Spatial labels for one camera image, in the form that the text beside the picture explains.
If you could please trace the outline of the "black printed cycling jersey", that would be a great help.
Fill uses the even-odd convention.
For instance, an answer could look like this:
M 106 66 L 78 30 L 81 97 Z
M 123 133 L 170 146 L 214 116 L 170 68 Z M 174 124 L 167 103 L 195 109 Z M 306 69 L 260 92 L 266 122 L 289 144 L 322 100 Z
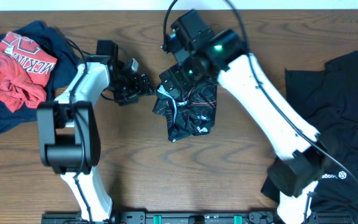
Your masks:
M 168 140 L 209 134 L 215 125 L 218 85 L 206 80 L 196 84 L 184 99 L 174 98 L 159 85 L 153 113 L 166 118 Z

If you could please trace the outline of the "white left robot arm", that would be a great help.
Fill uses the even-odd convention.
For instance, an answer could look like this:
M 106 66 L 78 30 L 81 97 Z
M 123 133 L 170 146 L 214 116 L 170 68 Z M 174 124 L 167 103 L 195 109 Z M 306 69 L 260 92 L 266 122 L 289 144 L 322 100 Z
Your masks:
M 80 211 L 44 213 L 42 223 L 117 223 L 114 203 L 99 173 L 101 140 L 94 107 L 104 91 L 120 106 L 152 95 L 147 75 L 134 58 L 119 60 L 119 46 L 99 40 L 96 52 L 79 50 L 77 73 L 66 90 L 37 108 L 40 160 L 71 188 Z

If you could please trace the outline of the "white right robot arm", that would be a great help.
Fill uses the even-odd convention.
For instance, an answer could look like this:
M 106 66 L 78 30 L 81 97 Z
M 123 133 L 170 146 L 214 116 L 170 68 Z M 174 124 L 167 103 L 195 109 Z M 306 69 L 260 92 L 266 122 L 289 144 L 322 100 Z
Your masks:
M 276 158 L 267 180 L 278 190 L 278 217 L 285 223 L 307 223 L 328 157 L 319 131 L 267 78 L 244 32 L 215 33 L 196 10 L 180 16 L 171 28 L 162 49 L 174 55 L 176 64 L 160 74 L 154 108 L 166 117 L 169 140 L 208 134 L 215 123 L 217 89 L 224 88 L 273 148 Z

